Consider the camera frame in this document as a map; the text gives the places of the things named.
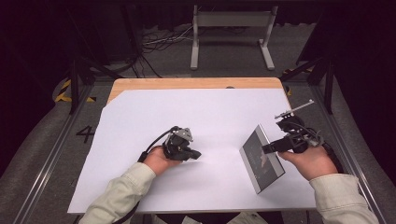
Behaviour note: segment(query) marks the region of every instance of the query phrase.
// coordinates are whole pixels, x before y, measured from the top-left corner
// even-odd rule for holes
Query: finger
[[[279,155],[280,158],[282,158],[285,161],[290,161],[291,163],[294,162],[296,155],[292,152],[285,151],[285,152],[278,152],[277,155]]]

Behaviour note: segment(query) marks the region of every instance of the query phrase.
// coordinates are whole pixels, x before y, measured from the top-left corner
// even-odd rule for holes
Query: person's right hand
[[[308,181],[323,175],[338,174],[324,147],[309,147],[303,153],[278,152],[279,157],[293,163]]]

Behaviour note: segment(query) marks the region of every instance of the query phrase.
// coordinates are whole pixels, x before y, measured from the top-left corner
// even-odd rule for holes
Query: hand
[[[279,157],[293,163],[308,181],[323,175],[338,174],[324,147],[309,147],[303,153],[278,152]]]
[[[155,175],[158,176],[168,168],[181,164],[181,161],[171,161],[166,159],[163,154],[163,148],[155,147],[150,151],[143,163],[145,163],[152,171],[154,171]]]

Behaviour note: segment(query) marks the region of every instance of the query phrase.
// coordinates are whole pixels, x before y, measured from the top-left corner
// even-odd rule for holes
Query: wooden table edge
[[[189,78],[119,78],[114,81],[107,103],[123,91],[167,89],[281,89],[277,77],[189,77]]]

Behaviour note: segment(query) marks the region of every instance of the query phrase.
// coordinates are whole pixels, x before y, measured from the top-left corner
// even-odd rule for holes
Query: metal rod
[[[320,89],[318,86],[310,86],[310,89],[316,98],[316,101],[318,102],[318,105],[320,106],[320,110],[323,113],[324,118],[326,119],[326,122],[328,123],[329,127],[332,130],[332,134],[335,137],[335,140],[337,141],[337,144],[340,148],[340,155],[341,155],[341,160],[343,161],[343,164],[347,168],[348,172],[351,175],[356,176],[360,183],[359,183],[359,188],[361,190],[361,193],[363,194],[363,197],[366,199],[370,210],[372,210],[376,217],[378,218],[379,223],[384,223],[386,224],[387,221],[385,220],[384,216],[382,215],[382,212],[375,201],[374,195],[370,191],[369,184],[367,182],[367,178],[364,175],[363,171],[361,170],[361,167],[359,166],[355,156],[353,155],[352,151],[349,149],[347,144],[345,143],[344,137],[341,134],[341,130],[334,119],[333,116],[329,115],[327,113],[325,105],[319,100],[323,99],[323,94],[321,93]]]
[[[91,90],[92,86],[84,87],[81,98],[79,99],[81,104],[78,105],[75,113],[69,115],[69,117],[67,118],[61,130],[61,133],[58,136],[58,139],[56,140],[51,152],[49,153],[49,156],[47,157],[47,160],[41,168],[41,171],[38,173],[35,183],[33,184],[29,194],[27,195],[23,205],[21,206],[20,211],[15,217],[13,222],[14,224],[23,224],[28,222],[30,215],[32,215],[33,210],[35,209],[35,206],[50,179],[52,171],[55,168],[59,157],[62,154],[66,137],[70,133],[70,130],[73,127],[73,124],[76,121],[78,114],[83,107],[83,104],[85,104],[86,99],[89,97]]]

